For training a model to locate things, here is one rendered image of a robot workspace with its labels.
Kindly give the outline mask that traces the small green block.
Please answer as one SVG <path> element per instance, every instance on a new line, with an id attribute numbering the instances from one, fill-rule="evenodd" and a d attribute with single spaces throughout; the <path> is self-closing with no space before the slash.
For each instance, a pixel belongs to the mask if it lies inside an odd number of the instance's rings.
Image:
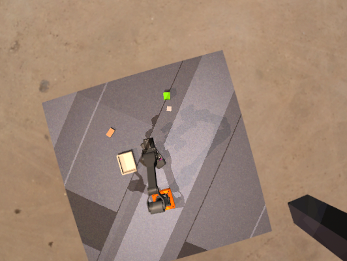
<path id="1" fill-rule="evenodd" d="M 170 92 L 164 93 L 164 100 L 170 100 Z"/>

